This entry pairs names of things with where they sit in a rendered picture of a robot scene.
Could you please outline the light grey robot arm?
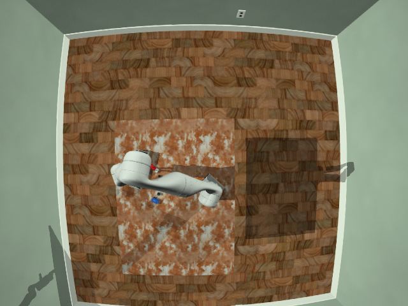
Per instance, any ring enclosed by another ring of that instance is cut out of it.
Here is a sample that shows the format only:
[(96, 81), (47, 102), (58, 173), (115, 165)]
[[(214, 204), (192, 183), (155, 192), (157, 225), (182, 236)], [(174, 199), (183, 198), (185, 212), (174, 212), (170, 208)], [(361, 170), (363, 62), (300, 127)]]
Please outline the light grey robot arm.
[[(201, 191), (198, 197), (200, 203), (206, 207), (216, 207), (222, 189), (214, 182), (205, 182), (180, 172), (172, 172), (160, 178), (149, 180), (151, 158), (140, 151), (129, 151), (124, 156), (122, 164), (115, 164), (111, 174), (115, 185), (127, 185), (161, 191), (186, 198)], [(120, 176), (119, 176), (120, 175)], [(116, 182), (117, 181), (117, 182)]]

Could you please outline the red and white eraser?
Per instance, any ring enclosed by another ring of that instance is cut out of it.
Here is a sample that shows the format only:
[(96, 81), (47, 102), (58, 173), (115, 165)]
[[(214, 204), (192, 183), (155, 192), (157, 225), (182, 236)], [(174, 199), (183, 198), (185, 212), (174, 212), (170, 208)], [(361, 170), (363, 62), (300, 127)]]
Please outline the red and white eraser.
[(153, 164), (151, 164), (151, 168), (152, 168), (156, 173), (159, 171)]

